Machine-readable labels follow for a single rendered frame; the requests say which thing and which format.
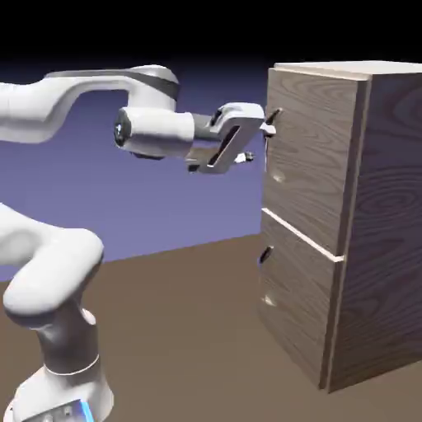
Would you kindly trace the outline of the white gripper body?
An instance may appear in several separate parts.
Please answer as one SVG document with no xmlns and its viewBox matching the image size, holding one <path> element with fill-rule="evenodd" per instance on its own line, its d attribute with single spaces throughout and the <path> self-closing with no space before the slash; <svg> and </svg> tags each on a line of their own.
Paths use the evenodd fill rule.
<svg viewBox="0 0 422 422">
<path fill-rule="evenodd" d="M 222 105 L 202 130 L 208 138 L 219 141 L 216 153 L 198 171 L 223 174 L 250 142 L 265 120 L 265 112 L 256 103 L 233 102 Z"/>
</svg>

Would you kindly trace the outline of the large wooden cabinet door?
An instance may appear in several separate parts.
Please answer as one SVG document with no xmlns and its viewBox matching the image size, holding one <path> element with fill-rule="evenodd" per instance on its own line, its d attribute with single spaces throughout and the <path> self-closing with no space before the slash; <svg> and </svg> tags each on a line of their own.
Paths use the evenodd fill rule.
<svg viewBox="0 0 422 422">
<path fill-rule="evenodd" d="M 345 253 L 351 192 L 371 78 L 272 68 L 262 204 L 332 256 Z"/>
</svg>

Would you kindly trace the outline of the wooden cabinet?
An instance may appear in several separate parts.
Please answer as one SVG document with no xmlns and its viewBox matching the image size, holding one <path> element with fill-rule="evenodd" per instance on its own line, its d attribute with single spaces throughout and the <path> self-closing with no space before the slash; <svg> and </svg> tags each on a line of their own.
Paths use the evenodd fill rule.
<svg viewBox="0 0 422 422">
<path fill-rule="evenodd" d="M 334 392 L 422 360 L 422 64 L 345 61 L 273 66 L 281 67 L 371 78 L 345 253 L 337 256 L 344 260 L 323 388 Z M 272 212 L 262 202 L 261 207 L 261 212 Z"/>
</svg>

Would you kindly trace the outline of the small wooden cabinet door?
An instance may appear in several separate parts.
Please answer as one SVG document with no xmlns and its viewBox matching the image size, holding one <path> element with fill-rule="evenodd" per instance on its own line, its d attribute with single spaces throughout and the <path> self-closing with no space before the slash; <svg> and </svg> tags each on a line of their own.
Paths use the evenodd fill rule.
<svg viewBox="0 0 422 422">
<path fill-rule="evenodd" d="M 332 311 L 342 257 L 330 257 L 286 228 L 280 218 L 261 213 L 263 250 L 271 255 L 276 307 L 259 301 L 268 330 L 284 351 L 320 389 L 326 387 Z"/>
</svg>

